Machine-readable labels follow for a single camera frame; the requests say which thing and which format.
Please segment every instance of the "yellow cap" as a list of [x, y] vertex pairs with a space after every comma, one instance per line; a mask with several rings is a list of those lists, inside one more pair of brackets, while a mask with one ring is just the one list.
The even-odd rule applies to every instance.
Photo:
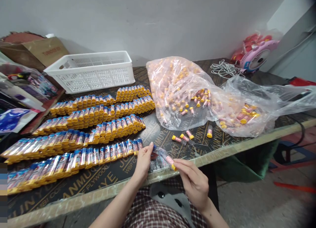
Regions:
[[177, 168], [175, 167], [174, 164], [171, 165], [171, 168], [173, 169], [173, 171], [177, 171]]

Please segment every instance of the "white wall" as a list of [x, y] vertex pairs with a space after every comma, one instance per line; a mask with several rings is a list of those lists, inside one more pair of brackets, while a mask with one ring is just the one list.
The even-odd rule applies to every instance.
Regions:
[[167, 56], [230, 57], [283, 0], [0, 0], [0, 36], [60, 37], [71, 53], [127, 50], [133, 66]]
[[288, 52], [284, 57], [269, 69], [269, 72], [280, 77], [301, 77], [316, 82], [316, 33], [306, 39], [311, 28], [316, 30], [316, 4], [314, 4], [295, 25], [286, 33], [278, 50], [290, 50], [292, 46], [300, 44]]
[[316, 82], [316, 33], [287, 55], [270, 71], [274, 75], [291, 79], [294, 76]]
[[282, 2], [268, 21], [267, 28], [276, 28], [284, 36], [260, 71], [269, 71], [280, 60], [280, 56], [306, 37], [304, 32], [316, 24], [315, 8], [311, 9], [314, 3], [315, 0], [284, 0]]

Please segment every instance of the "fan grille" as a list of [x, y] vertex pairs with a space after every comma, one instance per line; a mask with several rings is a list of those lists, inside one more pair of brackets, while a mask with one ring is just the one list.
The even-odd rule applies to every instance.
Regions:
[[258, 53], [250, 62], [249, 70], [256, 70], [262, 64], [264, 64], [270, 54], [269, 49], [265, 49], [262, 52]]

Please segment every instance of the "green bag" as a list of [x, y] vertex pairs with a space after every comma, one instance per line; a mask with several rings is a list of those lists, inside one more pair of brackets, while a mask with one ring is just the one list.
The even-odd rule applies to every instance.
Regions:
[[274, 140], [215, 162], [216, 175], [227, 182], [263, 180], [278, 142]]

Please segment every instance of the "hand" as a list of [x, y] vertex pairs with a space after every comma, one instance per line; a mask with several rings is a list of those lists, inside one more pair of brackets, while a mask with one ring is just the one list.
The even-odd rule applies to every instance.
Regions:
[[146, 146], [138, 151], [136, 169], [132, 178], [135, 179], [140, 185], [142, 185], [147, 178], [150, 160], [154, 158], [151, 156], [153, 148], [154, 143], [151, 142], [149, 146]]
[[209, 209], [208, 178], [193, 162], [174, 159], [174, 165], [179, 170], [187, 197], [200, 213]]

